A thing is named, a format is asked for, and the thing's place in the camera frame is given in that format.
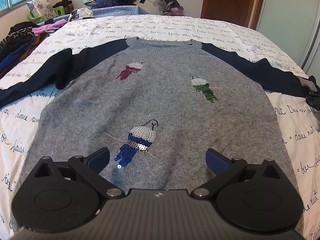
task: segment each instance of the blue sequin tail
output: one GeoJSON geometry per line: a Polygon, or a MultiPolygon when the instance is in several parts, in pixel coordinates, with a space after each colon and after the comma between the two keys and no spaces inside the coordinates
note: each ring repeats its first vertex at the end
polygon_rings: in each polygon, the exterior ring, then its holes
{"type": "Polygon", "coordinates": [[[119,161],[120,166],[118,165],[118,169],[121,169],[122,167],[128,165],[131,162],[133,156],[136,154],[137,150],[137,148],[133,148],[128,144],[122,145],[120,147],[120,152],[115,157],[115,161],[121,160],[119,161]]]}

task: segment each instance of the sequin bird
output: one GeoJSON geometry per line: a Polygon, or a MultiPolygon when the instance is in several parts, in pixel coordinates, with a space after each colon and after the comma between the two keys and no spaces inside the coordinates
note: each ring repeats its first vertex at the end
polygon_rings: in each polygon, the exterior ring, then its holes
{"type": "Polygon", "coordinates": [[[117,76],[117,78],[120,77],[120,80],[126,79],[132,72],[133,73],[138,73],[142,67],[143,67],[144,61],[141,63],[130,63],[125,66],[125,70],[121,71],[121,73],[117,76]]]}
{"type": "Polygon", "coordinates": [[[156,132],[153,130],[154,126],[158,126],[157,120],[150,120],[142,126],[136,126],[131,129],[128,135],[128,142],[120,147],[120,152],[115,158],[115,161],[119,161],[117,165],[118,169],[128,165],[137,151],[148,151],[148,147],[151,146],[156,138],[156,132]],[[152,124],[152,128],[146,127],[148,123],[152,124]]]}
{"type": "Polygon", "coordinates": [[[196,91],[202,91],[205,98],[207,98],[207,100],[211,103],[218,101],[218,99],[213,94],[213,91],[210,89],[207,80],[199,78],[197,75],[194,74],[191,74],[190,77],[192,77],[191,84],[196,91]]]}

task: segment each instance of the bed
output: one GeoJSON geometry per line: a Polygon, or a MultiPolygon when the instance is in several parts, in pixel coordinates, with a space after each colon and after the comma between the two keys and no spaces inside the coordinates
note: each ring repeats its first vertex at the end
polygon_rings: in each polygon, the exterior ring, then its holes
{"type": "MultiPolygon", "coordinates": [[[[236,51],[252,62],[267,58],[283,71],[307,77],[305,73],[262,34],[222,21],[155,15],[116,16],[67,23],[46,38],[24,61],[0,79],[5,89],[27,80],[53,54],[65,48],[79,53],[86,47],[129,37],[147,40],[197,41],[236,51]]],[[[36,134],[42,109],[62,93],[55,86],[38,90],[0,109],[0,239],[13,235],[10,206],[26,154],[36,134]]],[[[320,125],[319,112],[304,98],[266,91],[281,129],[304,204],[303,236],[317,239],[320,234],[320,125]]]]}

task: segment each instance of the ribbed neckline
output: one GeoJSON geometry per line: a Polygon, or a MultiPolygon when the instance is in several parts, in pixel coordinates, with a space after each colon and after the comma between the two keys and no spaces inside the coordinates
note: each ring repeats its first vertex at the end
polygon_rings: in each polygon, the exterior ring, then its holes
{"type": "Polygon", "coordinates": [[[128,38],[126,40],[127,45],[131,49],[145,49],[154,52],[192,52],[202,48],[202,44],[199,41],[150,41],[140,39],[139,37],[128,38]]]}

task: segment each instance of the pink clothing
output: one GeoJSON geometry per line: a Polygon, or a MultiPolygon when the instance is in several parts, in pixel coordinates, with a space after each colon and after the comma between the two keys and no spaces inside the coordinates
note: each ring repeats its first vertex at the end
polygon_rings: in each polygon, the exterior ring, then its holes
{"type": "Polygon", "coordinates": [[[56,22],[53,23],[53,24],[47,24],[47,25],[43,25],[43,26],[41,26],[41,27],[32,28],[32,31],[33,31],[35,34],[38,34],[38,33],[41,33],[41,32],[47,31],[47,30],[51,30],[51,29],[54,29],[54,28],[63,26],[63,25],[65,25],[66,23],[67,23],[67,21],[66,21],[65,19],[62,19],[62,20],[56,21],[56,22]]]}

